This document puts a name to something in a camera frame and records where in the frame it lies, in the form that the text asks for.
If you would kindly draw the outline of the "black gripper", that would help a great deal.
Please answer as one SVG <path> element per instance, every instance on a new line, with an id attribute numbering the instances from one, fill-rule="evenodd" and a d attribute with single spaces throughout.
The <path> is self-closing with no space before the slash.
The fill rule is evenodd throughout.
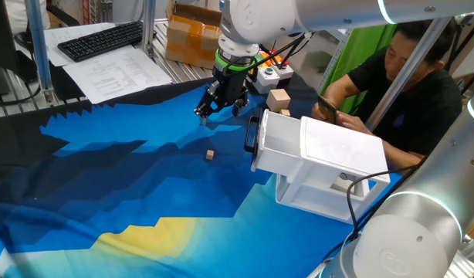
<path id="1" fill-rule="evenodd" d="M 218 85 L 213 90 L 213 94 L 205 91 L 195 108 L 195 114 L 199 117 L 202 126 L 207 124 L 211 114 L 219 112 L 223 107 L 233 106 L 232 115 L 238 117 L 249 103 L 247 97 L 249 90 L 245 86 L 245 81 L 247 77 L 252 76 L 252 70 L 233 76 L 234 71 L 227 69 L 225 76 L 223 69 L 223 66 L 213 66 L 212 73 Z"/>

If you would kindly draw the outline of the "person's right hand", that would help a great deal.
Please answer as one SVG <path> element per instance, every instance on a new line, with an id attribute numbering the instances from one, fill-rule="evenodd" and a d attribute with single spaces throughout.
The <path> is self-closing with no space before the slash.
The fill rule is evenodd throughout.
<path id="1" fill-rule="evenodd" d="M 337 110 L 330 103 L 317 102 L 312 109 L 312 117 L 335 124 L 337 120 Z"/>

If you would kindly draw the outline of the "person's left hand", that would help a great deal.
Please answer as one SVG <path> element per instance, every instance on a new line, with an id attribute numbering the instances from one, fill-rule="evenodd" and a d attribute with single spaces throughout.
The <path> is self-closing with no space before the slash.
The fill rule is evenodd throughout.
<path id="1" fill-rule="evenodd" d="M 369 135 L 373 134 L 359 117 L 351 116 L 341 111 L 337 111 L 337 124 L 353 131 Z"/>

